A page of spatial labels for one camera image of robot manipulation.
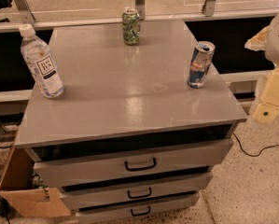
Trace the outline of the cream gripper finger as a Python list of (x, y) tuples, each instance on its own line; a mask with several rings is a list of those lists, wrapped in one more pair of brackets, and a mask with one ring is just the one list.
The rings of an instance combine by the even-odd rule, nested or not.
[(279, 67), (267, 75), (266, 84), (259, 96), (253, 120), (268, 124), (279, 116)]
[(253, 51), (265, 50), (267, 31), (267, 27), (263, 28), (252, 38), (248, 39), (247, 42), (244, 44), (244, 47)]

